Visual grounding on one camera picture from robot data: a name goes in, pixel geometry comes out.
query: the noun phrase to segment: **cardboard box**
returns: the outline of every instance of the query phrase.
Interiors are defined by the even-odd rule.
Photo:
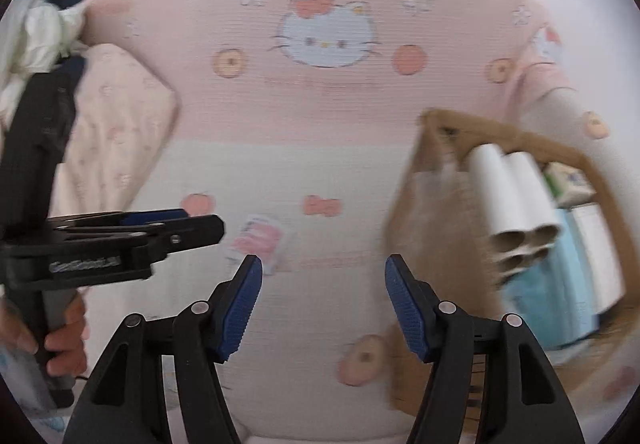
[[[498,318],[501,310],[497,295],[498,271],[488,258],[488,239],[483,232],[475,198],[464,171],[464,160],[470,150],[492,142],[498,144],[505,153],[527,151],[541,166],[555,161],[582,170],[596,190],[593,201],[600,205],[609,225],[620,258],[626,294],[594,335],[588,350],[556,368],[562,385],[570,394],[606,362],[640,315],[638,255],[607,183],[580,151],[508,124],[450,110],[431,110],[422,116],[421,125],[422,132],[412,163],[404,176],[385,228],[386,252],[402,254],[416,278],[428,281],[440,299],[451,300],[470,314]],[[444,204],[431,216],[432,225],[420,226],[415,221],[415,210],[421,200],[421,190],[416,186],[417,176],[450,171],[447,167],[452,163],[457,164],[458,171],[453,179],[454,184],[442,196]],[[449,236],[447,231],[454,233],[448,242],[442,240],[443,236]],[[426,240],[434,234],[436,243]],[[436,244],[442,250],[434,252]],[[431,365],[421,363],[408,350],[398,327],[391,329],[390,341],[392,405],[405,413],[416,415]],[[474,380],[479,379],[480,375],[474,374]],[[474,419],[478,417],[470,414],[471,411],[471,408],[467,410],[468,420],[465,421],[465,430],[468,431],[474,430]]]

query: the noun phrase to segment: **white cloth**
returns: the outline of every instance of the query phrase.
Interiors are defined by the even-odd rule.
[[[79,7],[59,10],[43,0],[13,0],[0,20],[0,150],[32,74],[49,72],[76,47],[84,25]]]

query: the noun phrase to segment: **finger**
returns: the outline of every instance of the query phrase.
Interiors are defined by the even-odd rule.
[[[84,330],[82,331],[82,334],[80,334],[80,337],[85,341],[87,341],[90,335],[91,335],[91,329],[89,328],[89,323],[87,323],[85,320]]]
[[[73,371],[73,375],[81,376],[86,372],[86,370],[87,370],[86,353],[82,352],[82,358],[80,359],[78,366],[76,366],[76,369]]]
[[[51,377],[74,375],[76,368],[85,360],[84,342],[81,340],[73,350],[62,352],[47,362],[47,373]]]
[[[76,323],[80,321],[84,314],[86,313],[86,307],[84,305],[84,300],[82,299],[81,294],[76,294],[76,296],[71,300],[69,305],[65,310],[65,322],[67,325],[71,325],[71,323]]]
[[[4,302],[0,303],[0,342],[30,354],[35,354],[38,350],[38,343],[31,331]]]
[[[48,334],[44,339],[44,347],[51,352],[73,350],[78,345],[78,341],[81,340],[85,325],[84,318],[80,318],[80,321],[65,325],[61,329]]]

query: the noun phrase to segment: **hello kitty print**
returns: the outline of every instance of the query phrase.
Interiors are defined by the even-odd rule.
[[[296,63],[348,67],[375,53],[373,22],[364,2],[292,0],[278,28],[277,47]]]
[[[562,42],[553,27],[544,26],[538,29],[531,42],[540,57],[553,63],[562,62]]]

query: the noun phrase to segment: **paper towel roll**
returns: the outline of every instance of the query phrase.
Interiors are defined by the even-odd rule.
[[[493,248],[508,252],[524,243],[529,222],[504,154],[495,144],[482,144],[468,156],[469,180]]]
[[[512,254],[503,260],[498,260],[495,262],[495,265],[498,267],[498,271],[502,276],[513,274],[514,270],[524,269],[526,266],[525,263],[525,254]]]
[[[526,258],[526,266],[535,265],[538,262],[542,262],[549,255],[549,250],[553,247],[553,244],[546,244],[546,246],[530,247],[529,255]]]
[[[516,276],[517,274],[520,274],[521,272],[524,272],[527,269],[528,269],[527,267],[516,267],[515,269],[511,269],[506,272],[503,272],[500,274],[500,282],[503,284],[507,283],[513,276]]]
[[[552,243],[561,229],[556,206],[538,164],[530,153],[517,151],[506,156],[529,219],[528,243],[532,247]]]

